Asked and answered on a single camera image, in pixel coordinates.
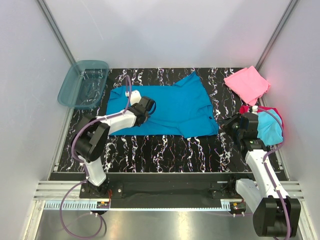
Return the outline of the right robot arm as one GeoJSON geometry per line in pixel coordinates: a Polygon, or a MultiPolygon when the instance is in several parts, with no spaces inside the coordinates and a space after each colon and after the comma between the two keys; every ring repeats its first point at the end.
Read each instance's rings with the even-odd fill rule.
{"type": "Polygon", "coordinates": [[[240,196],[253,213],[253,227],[259,237],[286,240],[298,231],[301,204],[281,185],[269,160],[270,152],[258,137],[258,115],[236,113],[221,128],[227,133],[249,165],[254,180],[241,178],[227,185],[228,195],[240,196]]]}

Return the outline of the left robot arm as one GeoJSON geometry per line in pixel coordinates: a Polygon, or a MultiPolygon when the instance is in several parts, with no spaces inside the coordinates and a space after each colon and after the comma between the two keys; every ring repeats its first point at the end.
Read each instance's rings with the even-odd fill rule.
{"type": "Polygon", "coordinates": [[[117,113],[83,117],[71,142],[71,154],[84,167],[86,177],[82,185],[95,197],[103,198],[109,192],[109,179],[101,160],[108,136],[123,129],[141,126],[155,109],[156,102],[143,96],[117,113]]]}

